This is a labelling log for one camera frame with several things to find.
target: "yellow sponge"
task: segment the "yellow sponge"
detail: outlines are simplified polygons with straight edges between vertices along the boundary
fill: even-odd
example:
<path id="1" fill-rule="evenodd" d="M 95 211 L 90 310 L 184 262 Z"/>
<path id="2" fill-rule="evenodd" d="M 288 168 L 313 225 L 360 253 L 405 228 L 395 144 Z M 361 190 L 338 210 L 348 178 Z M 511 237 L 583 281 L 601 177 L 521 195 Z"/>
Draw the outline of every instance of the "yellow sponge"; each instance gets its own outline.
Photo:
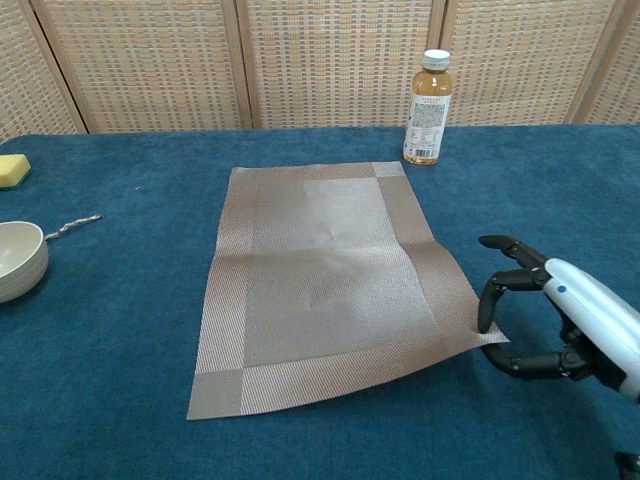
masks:
<path id="1" fill-rule="evenodd" d="M 30 170 L 31 165 L 26 156 L 0 155 L 0 189 L 17 187 Z"/>

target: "bottle cap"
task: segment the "bottle cap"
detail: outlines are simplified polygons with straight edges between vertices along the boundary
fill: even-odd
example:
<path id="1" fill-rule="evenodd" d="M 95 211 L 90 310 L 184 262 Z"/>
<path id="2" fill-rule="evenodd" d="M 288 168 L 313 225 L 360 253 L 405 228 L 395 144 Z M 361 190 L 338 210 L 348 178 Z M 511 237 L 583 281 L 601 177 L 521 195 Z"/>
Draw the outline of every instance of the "bottle cap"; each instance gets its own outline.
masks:
<path id="1" fill-rule="evenodd" d="M 451 61 L 451 54 L 446 50 L 427 50 L 422 57 L 422 65 L 429 70 L 446 70 Z"/>

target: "white bowl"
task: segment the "white bowl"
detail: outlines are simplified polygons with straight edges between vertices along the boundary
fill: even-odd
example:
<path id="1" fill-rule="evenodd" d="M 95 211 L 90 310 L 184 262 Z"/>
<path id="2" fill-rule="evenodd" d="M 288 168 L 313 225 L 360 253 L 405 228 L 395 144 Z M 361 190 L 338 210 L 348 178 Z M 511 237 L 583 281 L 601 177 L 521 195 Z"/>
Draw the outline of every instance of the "white bowl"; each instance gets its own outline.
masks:
<path id="1" fill-rule="evenodd" d="M 0 223 L 0 303 L 31 290 L 47 271 L 44 234 L 28 222 Z"/>

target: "bottle label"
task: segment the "bottle label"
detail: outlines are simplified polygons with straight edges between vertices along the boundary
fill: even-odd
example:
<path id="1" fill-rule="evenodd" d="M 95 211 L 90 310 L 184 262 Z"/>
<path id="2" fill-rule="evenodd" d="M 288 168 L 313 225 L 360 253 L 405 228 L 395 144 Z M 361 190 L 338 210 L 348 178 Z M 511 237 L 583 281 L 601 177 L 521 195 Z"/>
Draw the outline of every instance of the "bottle label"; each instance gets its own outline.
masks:
<path id="1" fill-rule="evenodd" d="M 411 109 L 403 148 L 406 156 L 438 157 L 450 100 L 451 95 L 433 97 L 411 94 Z"/>

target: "amber liquid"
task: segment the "amber liquid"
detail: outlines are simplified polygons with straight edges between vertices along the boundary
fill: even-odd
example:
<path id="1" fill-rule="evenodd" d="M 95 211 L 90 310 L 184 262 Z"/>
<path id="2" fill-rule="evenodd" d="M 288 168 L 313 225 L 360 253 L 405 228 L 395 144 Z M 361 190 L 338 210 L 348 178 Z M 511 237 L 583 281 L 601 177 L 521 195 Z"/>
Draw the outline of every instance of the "amber liquid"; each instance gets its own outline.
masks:
<path id="1" fill-rule="evenodd" d="M 413 77 L 411 90 L 416 95 L 445 97 L 451 95 L 453 81 L 451 76 L 444 70 L 428 70 L 424 68 Z M 407 162 L 417 165 L 435 165 L 438 163 L 437 157 L 412 157 L 406 154 L 403 154 L 403 156 Z"/>

